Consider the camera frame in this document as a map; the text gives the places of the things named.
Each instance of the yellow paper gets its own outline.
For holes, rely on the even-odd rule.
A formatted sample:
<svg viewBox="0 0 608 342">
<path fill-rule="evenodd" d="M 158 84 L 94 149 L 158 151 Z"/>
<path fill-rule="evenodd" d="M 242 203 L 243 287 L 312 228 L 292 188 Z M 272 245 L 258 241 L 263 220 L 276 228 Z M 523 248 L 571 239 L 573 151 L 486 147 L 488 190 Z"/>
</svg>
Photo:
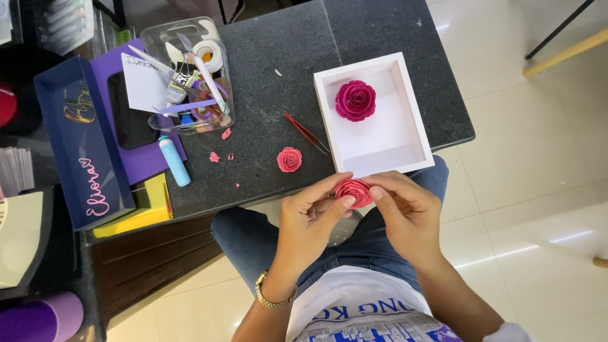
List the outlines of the yellow paper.
<svg viewBox="0 0 608 342">
<path fill-rule="evenodd" d="M 173 218 L 164 173 L 144 181 L 143 189 L 133 191 L 133 196 L 138 199 L 138 203 L 145 203 L 146 208 L 137 208 L 129 214 L 93 229 L 95 237 L 112 236 Z"/>
</svg>

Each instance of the blue jeans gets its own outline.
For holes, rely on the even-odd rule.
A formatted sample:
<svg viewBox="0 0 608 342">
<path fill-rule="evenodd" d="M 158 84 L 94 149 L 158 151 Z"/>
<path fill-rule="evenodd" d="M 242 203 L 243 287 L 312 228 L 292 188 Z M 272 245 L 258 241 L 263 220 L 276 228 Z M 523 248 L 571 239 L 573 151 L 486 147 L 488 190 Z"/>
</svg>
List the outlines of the blue jeans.
<svg viewBox="0 0 608 342">
<path fill-rule="evenodd" d="M 414 182 L 441 200 L 446 193 L 448 169 L 434 156 L 435 166 L 407 173 Z M 217 213 L 211 234 L 255 296 L 255 281 L 267 270 L 277 251 L 278 228 L 266 215 L 235 207 Z M 323 254 L 298 279 L 298 296 L 328 270 L 356 266 L 400 278 L 422 293 L 412 265 L 391 246 L 382 214 L 373 208 L 359 222 L 353 235 L 341 245 L 325 248 Z"/>
</svg>

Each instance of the purple cardstock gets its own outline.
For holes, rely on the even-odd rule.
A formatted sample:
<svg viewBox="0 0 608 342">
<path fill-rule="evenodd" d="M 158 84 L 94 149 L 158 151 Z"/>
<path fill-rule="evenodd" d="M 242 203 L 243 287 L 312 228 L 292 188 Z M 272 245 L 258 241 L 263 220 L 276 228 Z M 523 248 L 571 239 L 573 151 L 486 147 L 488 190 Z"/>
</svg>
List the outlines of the purple cardstock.
<svg viewBox="0 0 608 342">
<path fill-rule="evenodd" d="M 110 99 L 108 95 L 108 77 L 122 71 L 121 53 L 124 52 L 128 55 L 139 58 L 139 56 L 137 56 L 137 54 L 128 47 L 128 45 L 133 45 L 134 47 L 143 50 L 142 43 L 139 41 L 139 39 L 136 39 L 129 41 L 128 43 L 124 43 L 114 50 L 91 61 L 91 66 L 93 67 L 95 78 L 97 79 L 97 87 L 102 95 L 103 106 L 106 108 L 106 114 L 108 115 L 110 126 L 112 126 L 112 133 L 114 135 L 114 140 L 116 141 L 116 146 L 118 146 L 118 141 L 116 139 L 116 128 L 114 127 L 112 107 L 110 106 Z M 161 135 L 166 135 L 173 141 L 175 148 L 178 150 L 179 156 L 183 161 L 187 159 L 177 133 L 162 131 Z M 125 150 L 120 146 L 118 146 L 118 149 L 120 159 L 122 160 L 122 164 L 125 166 L 126 175 L 129 179 L 130 185 L 146 180 L 169 168 L 169 165 L 167 164 L 165 157 L 162 155 L 161 149 L 158 147 L 157 142 L 152 142 L 148 145 L 134 148 L 132 150 Z"/>
</svg>

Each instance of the glue bottle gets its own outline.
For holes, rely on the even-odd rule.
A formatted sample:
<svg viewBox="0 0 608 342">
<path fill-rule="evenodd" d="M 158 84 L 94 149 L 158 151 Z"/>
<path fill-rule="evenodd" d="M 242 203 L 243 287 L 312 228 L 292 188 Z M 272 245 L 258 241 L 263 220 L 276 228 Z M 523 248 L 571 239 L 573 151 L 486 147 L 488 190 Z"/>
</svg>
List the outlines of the glue bottle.
<svg viewBox="0 0 608 342">
<path fill-rule="evenodd" d="M 165 156 L 167 164 L 169 164 L 169 169 L 173 174 L 175 182 L 179 186 L 186 186 L 190 184 L 190 176 L 188 175 L 188 171 L 186 171 L 182 158 L 175 149 L 175 144 L 173 141 L 171 141 L 171 139 L 169 139 L 169 137 L 166 135 L 161 136 L 158 138 L 158 140 L 160 141 L 158 146 L 161 148 L 162 155 Z"/>
</svg>

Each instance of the tweezers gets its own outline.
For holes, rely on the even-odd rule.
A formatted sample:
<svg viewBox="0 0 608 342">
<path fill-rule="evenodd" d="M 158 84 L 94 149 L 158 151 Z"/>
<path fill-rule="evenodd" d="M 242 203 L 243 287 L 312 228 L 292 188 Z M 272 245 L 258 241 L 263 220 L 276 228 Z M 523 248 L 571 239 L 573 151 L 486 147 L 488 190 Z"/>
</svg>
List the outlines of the tweezers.
<svg viewBox="0 0 608 342">
<path fill-rule="evenodd" d="M 327 153 L 331 154 L 331 151 L 325 147 L 325 145 L 323 145 L 323 143 L 319 140 L 319 138 L 315 137 L 314 134 L 310 133 L 309 130 L 307 130 L 304 126 L 302 126 L 299 122 L 297 122 L 293 117 L 291 117 L 289 114 L 285 113 L 285 117 L 287 118 L 287 120 L 289 120 L 292 124 L 294 124 L 294 126 L 298 129 L 298 131 L 300 131 L 300 133 L 302 133 L 302 135 L 304 136 L 304 138 L 306 138 L 312 145 L 314 145 L 316 148 L 319 149 L 319 151 L 321 151 L 321 153 L 323 153 L 326 156 L 329 156 Z M 325 153 L 325 151 L 323 151 L 319 146 L 317 146 L 317 144 L 314 143 L 314 141 L 309 138 L 306 133 L 310 134 L 310 136 L 317 141 L 321 146 L 323 146 L 323 148 L 325 149 L 325 151 L 327 151 L 327 153 Z"/>
</svg>

